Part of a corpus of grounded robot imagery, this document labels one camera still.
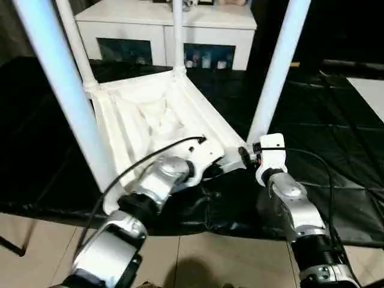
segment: cabinet top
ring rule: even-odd
[[[166,3],[150,0],[101,0],[75,16],[77,21],[173,26]],[[198,5],[183,14],[184,26],[252,29],[257,25],[249,5]]]

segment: tile floor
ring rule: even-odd
[[[45,288],[67,275],[81,228],[0,214],[0,235],[22,246],[24,257],[0,248],[0,287]],[[384,278],[384,251],[347,247],[362,284]],[[298,287],[298,269],[284,241],[203,233],[150,237],[142,251],[136,287],[151,281],[164,288]]]

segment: white pole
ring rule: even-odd
[[[104,148],[51,0],[14,0],[14,4],[98,187],[104,191],[116,177],[116,171]],[[118,195],[123,192],[119,184],[111,191]]]
[[[259,142],[260,136],[268,133],[310,4],[311,0],[290,0],[288,3],[263,91],[248,134],[248,144]]]
[[[175,75],[185,74],[184,65],[184,39],[182,34],[182,0],[173,0],[173,33],[175,36],[175,63],[173,71]]]
[[[60,17],[70,42],[73,56],[83,79],[83,86],[85,89],[97,86],[98,82],[96,81],[89,64],[88,56],[85,52],[79,30],[73,17],[71,5],[68,0],[56,0],[56,4],[59,8]]]

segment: wire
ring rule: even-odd
[[[199,136],[196,136],[196,137],[188,137],[188,138],[184,138],[184,139],[181,139],[179,141],[176,141],[168,146],[165,146],[147,156],[145,156],[144,158],[142,158],[141,160],[137,161],[136,163],[132,164],[130,167],[126,168],[123,172],[121,172],[109,185],[108,187],[105,189],[104,193],[101,194],[101,196],[98,198],[98,200],[96,201],[96,204],[94,205],[90,215],[89,215],[89,218],[88,218],[88,222],[86,224],[86,226],[83,228],[83,231],[82,231],[82,234],[79,238],[79,241],[77,242],[77,245],[76,245],[76,253],[75,255],[78,254],[78,252],[80,251],[80,249],[83,247],[83,242],[84,242],[84,239],[85,239],[85,236],[86,236],[86,233],[87,231],[89,230],[89,228],[91,227],[91,224],[92,224],[92,221],[101,205],[101,203],[103,202],[103,200],[105,199],[105,197],[108,195],[108,193],[111,191],[111,189],[120,181],[121,178],[123,178],[126,174],[128,174],[129,172],[131,172],[133,169],[135,169],[137,166],[143,164],[145,161],[149,160],[150,158],[160,154],[160,153],[163,153],[164,151],[180,144],[180,143],[183,143],[183,142],[186,142],[186,141],[189,141],[189,140],[198,140],[199,143],[203,142],[206,140],[205,137],[199,137]]]
[[[348,255],[347,255],[347,252],[344,248],[344,245],[340,239],[340,236],[334,226],[334,180],[333,180],[333,177],[332,177],[332,173],[331,173],[331,169],[329,168],[329,165],[327,164],[327,162],[319,155],[317,155],[316,153],[313,153],[313,152],[310,152],[310,151],[307,151],[307,150],[303,150],[303,149],[296,149],[296,148],[282,148],[282,147],[276,147],[276,148],[262,148],[262,150],[285,150],[285,151],[295,151],[295,152],[300,152],[300,153],[303,153],[303,154],[307,154],[307,155],[311,155],[312,157],[318,159],[324,166],[327,174],[328,174],[328,181],[329,181],[329,202],[328,202],[328,219],[327,219],[327,222],[328,222],[328,226],[329,226],[329,236],[331,238],[331,244],[332,244],[332,247],[336,250],[339,250],[338,248],[341,249],[341,255],[343,257],[343,262],[348,266],[350,272],[351,272],[351,275],[353,277],[353,279],[356,281],[356,283],[359,285],[359,287],[361,287],[360,283],[359,283],[359,280],[357,279],[355,273],[353,272],[353,269],[352,269],[352,266],[349,262],[349,259],[348,259]]]

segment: black floor mat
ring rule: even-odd
[[[166,71],[124,63],[93,64],[111,81]],[[243,71],[192,69],[189,78],[246,138],[260,85]],[[34,58],[0,68],[3,91],[3,178],[0,211],[84,224],[99,195],[95,181]],[[271,132],[286,146],[315,152],[335,177],[335,225],[345,243],[384,245],[384,125],[346,79],[290,73]],[[316,159],[287,153],[289,172],[328,213],[327,175]],[[95,225],[105,215],[99,212]],[[171,197],[153,235],[211,231],[252,238],[282,238],[266,191],[249,171],[236,170]]]

